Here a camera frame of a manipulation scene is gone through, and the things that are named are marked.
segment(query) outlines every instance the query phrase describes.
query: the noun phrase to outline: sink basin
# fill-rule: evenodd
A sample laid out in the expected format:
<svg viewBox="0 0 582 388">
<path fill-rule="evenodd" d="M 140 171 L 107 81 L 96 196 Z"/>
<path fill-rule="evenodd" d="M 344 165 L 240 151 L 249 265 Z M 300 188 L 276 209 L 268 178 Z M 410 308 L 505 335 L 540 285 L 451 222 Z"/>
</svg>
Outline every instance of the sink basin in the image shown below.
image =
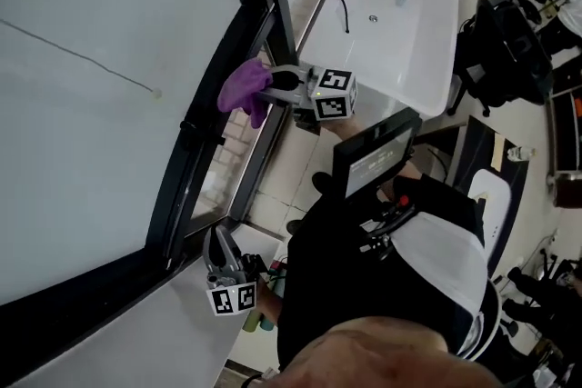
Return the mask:
<svg viewBox="0 0 582 388">
<path fill-rule="evenodd" d="M 425 117 L 441 114 L 452 76 L 458 0 L 346 4 L 350 33 L 340 0 L 326 0 L 301 60 L 353 71 L 358 81 L 356 111 L 373 107 L 377 121 L 394 111 L 394 100 Z"/>
<path fill-rule="evenodd" d="M 477 201 L 485 200 L 483 212 L 483 232 L 485 236 L 485 253 L 489 257 L 497 244 L 497 239 L 506 220 L 511 202 L 509 184 L 488 170 L 479 170 L 469 187 L 468 197 Z"/>
</svg>

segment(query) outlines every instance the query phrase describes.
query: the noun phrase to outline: small bottle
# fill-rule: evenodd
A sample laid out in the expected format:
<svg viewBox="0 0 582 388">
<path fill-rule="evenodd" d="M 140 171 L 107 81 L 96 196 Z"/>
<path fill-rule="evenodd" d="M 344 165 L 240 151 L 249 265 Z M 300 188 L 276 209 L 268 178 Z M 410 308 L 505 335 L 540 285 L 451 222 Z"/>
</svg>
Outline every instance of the small bottle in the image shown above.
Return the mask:
<svg viewBox="0 0 582 388">
<path fill-rule="evenodd" d="M 524 145 L 519 147 L 512 147 L 507 150 L 507 158 L 511 162 L 527 162 L 536 155 L 536 149 L 526 147 Z"/>
</svg>

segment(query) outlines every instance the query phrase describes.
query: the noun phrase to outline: purple cloth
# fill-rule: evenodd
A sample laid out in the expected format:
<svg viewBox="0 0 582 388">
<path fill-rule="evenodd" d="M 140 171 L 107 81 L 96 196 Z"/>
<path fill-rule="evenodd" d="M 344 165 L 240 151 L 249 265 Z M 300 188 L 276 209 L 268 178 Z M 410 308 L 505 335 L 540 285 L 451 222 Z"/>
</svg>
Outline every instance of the purple cloth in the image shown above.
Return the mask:
<svg viewBox="0 0 582 388">
<path fill-rule="evenodd" d="M 251 115 L 251 126 L 260 128 L 266 119 L 268 104 L 260 100 L 256 93 L 269 87 L 273 76 L 257 58 L 247 60 L 240 65 L 222 86 L 218 96 L 218 110 L 232 112 L 242 107 Z"/>
</svg>

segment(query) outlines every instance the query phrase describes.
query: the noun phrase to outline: black window frame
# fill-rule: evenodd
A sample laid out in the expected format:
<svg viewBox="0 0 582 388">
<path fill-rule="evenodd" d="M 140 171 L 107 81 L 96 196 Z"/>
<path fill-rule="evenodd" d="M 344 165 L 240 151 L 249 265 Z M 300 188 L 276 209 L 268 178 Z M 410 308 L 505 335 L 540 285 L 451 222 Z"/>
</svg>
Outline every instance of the black window frame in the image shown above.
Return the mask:
<svg viewBox="0 0 582 388">
<path fill-rule="evenodd" d="M 298 64 L 288 1 L 240 0 L 240 3 L 180 125 L 145 247 L 0 306 L 5 354 L 0 385 L 14 383 L 80 343 L 200 256 L 205 229 L 196 228 L 190 217 L 212 156 L 224 142 L 221 134 L 229 115 L 216 108 L 223 82 L 263 46 L 274 65 Z M 234 227 L 245 219 L 288 114 L 284 105 L 271 108 L 230 211 L 216 221 Z"/>
</svg>

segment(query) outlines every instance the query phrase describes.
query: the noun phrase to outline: white floor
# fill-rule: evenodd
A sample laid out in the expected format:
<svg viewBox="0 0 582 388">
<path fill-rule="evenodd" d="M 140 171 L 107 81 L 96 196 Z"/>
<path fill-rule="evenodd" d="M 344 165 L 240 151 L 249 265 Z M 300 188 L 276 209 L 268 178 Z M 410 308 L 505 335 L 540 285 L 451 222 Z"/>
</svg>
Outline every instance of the white floor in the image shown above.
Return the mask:
<svg viewBox="0 0 582 388">
<path fill-rule="evenodd" d="M 459 25 L 473 16 L 476 5 L 477 0 L 459 0 Z M 555 65 L 565 62 L 574 55 L 577 55 L 577 51 L 567 51 L 555 56 Z M 529 165 L 517 219 L 496 274 L 503 274 L 520 258 L 527 261 L 536 249 L 544 245 L 548 246 L 547 241 L 543 241 L 544 238 L 551 235 L 558 227 L 560 233 L 557 240 L 551 244 L 551 248 L 561 256 L 578 258 L 580 246 L 582 246 L 580 228 L 582 211 L 563 213 L 552 205 L 547 195 L 545 180 L 548 168 L 548 144 L 544 108 L 517 100 L 498 109 L 492 109 L 491 116 L 484 118 L 479 103 L 467 95 L 455 117 L 442 115 L 430 120 L 426 122 L 423 131 L 466 120 L 470 114 L 488 124 L 514 144 L 528 145 L 537 149 L 537 156 Z M 286 223 L 303 217 L 319 196 L 311 184 L 311 176 L 318 171 L 331 173 L 332 151 L 337 142 L 336 136 L 325 130 L 322 130 L 322 134 L 317 137 L 290 124 L 259 187 L 249 221 L 283 238 L 288 238 Z M 528 268 L 532 268 L 536 258 L 537 256 L 534 255 Z M 504 289 L 504 293 L 512 292 L 512 290 L 513 288 L 508 286 Z M 243 337 L 243 341 L 237 343 L 236 353 L 247 353 L 245 348 L 248 349 L 252 341 L 258 343 L 265 338 L 269 341 L 274 340 L 276 332 L 260 335 L 260 337 L 256 335 L 250 339 Z M 517 337 L 513 339 L 513 344 L 518 350 L 528 353 L 536 340 L 535 333 L 521 325 Z M 276 366 L 273 341 L 270 343 L 263 341 L 253 346 L 254 354 L 250 359 L 246 357 L 246 364 L 260 360 L 259 370 L 264 370 L 265 364 Z"/>
</svg>

